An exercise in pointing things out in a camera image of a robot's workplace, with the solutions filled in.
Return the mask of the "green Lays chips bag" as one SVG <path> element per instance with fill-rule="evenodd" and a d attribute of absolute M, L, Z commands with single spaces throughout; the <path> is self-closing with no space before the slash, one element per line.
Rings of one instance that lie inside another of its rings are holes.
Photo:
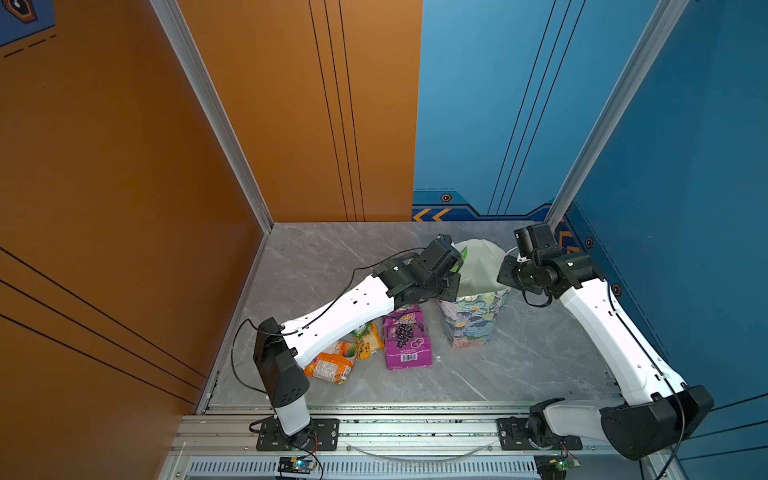
<path fill-rule="evenodd" d="M 460 250 L 460 255 L 461 255 L 461 261 L 460 261 L 460 264 L 456 267 L 456 269 L 455 269 L 456 271 L 461 269 L 461 267 L 463 266 L 463 264 L 464 264 L 464 262 L 465 262 L 465 260 L 466 260 L 466 258 L 468 256 L 468 247 L 467 246 L 462 247 L 462 249 Z"/>

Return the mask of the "colourful white paper bag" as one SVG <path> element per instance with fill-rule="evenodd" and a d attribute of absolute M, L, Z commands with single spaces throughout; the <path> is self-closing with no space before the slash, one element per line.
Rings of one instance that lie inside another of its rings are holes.
<path fill-rule="evenodd" d="M 505 304 L 510 287 L 496 281 L 506 252 L 495 243 L 470 239 L 455 244 L 468 256 L 458 270 L 461 278 L 454 301 L 438 301 L 444 330 L 454 349 L 486 344 L 495 331 L 497 315 Z"/>

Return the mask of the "purple grape candy bag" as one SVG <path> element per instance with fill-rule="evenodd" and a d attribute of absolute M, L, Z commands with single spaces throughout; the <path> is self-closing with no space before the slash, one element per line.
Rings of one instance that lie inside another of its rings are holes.
<path fill-rule="evenodd" d="M 429 367 L 433 349 L 424 313 L 418 305 L 398 309 L 383 318 L 386 367 L 390 371 Z"/>

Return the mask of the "orange snack bag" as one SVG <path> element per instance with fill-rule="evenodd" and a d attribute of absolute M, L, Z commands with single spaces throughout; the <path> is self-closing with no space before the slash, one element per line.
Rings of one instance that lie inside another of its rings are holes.
<path fill-rule="evenodd" d="M 357 345 L 338 340 L 319 353 L 305 368 L 304 374 L 335 384 L 345 383 L 358 358 Z"/>

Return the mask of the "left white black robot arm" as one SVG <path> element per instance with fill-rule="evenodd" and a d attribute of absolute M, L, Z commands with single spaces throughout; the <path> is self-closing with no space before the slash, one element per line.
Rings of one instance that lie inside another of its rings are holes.
<path fill-rule="evenodd" d="M 282 324 L 273 318 L 257 327 L 253 361 L 282 433 L 291 438 L 309 431 L 303 369 L 323 350 L 353 330 L 403 307 L 431 299 L 457 297 L 463 264 L 448 235 L 426 247 L 399 252 L 372 266 L 360 283 L 318 309 Z"/>

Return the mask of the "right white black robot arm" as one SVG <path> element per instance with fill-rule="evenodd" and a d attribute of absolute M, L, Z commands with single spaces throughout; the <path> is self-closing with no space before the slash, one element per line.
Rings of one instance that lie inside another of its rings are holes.
<path fill-rule="evenodd" d="M 533 445 L 547 449 L 566 437 L 589 438 L 639 460 L 667 447 L 678 450 L 712 410 L 708 390 L 688 385 L 651 346 L 588 255 L 508 255 L 498 281 L 524 294 L 545 293 L 570 311 L 622 397 L 619 404 L 554 398 L 532 406 L 526 428 Z"/>

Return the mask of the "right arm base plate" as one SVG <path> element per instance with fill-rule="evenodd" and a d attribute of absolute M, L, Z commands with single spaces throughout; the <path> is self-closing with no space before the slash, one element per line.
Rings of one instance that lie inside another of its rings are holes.
<path fill-rule="evenodd" d="M 528 420 L 519 417 L 506 417 L 496 420 L 497 436 L 503 451 L 548 451 L 548 450 L 582 450 L 583 443 L 576 436 L 545 435 L 539 440 L 534 439 L 534 433 L 528 428 Z"/>

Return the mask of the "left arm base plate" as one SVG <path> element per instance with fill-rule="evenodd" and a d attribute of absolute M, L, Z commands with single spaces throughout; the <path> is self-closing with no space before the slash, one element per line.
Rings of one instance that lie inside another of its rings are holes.
<path fill-rule="evenodd" d="M 311 418 L 308 426 L 298 433 L 287 435 L 276 417 L 252 422 L 249 430 L 256 435 L 258 451 L 335 451 L 340 422 L 335 418 Z"/>

